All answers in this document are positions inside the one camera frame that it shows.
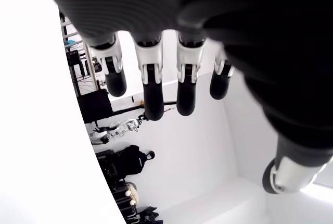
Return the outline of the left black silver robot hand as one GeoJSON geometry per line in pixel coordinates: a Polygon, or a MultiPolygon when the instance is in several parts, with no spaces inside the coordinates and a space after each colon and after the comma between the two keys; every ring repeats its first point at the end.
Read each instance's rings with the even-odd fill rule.
{"type": "Polygon", "coordinates": [[[177,33],[177,109],[194,111],[207,39],[220,42],[210,84],[223,99],[234,69],[278,134],[262,183],[308,186],[332,161],[332,0],[54,0],[94,51],[111,95],[126,91],[119,31],[136,49],[147,117],[162,117],[162,32],[177,33]]]}

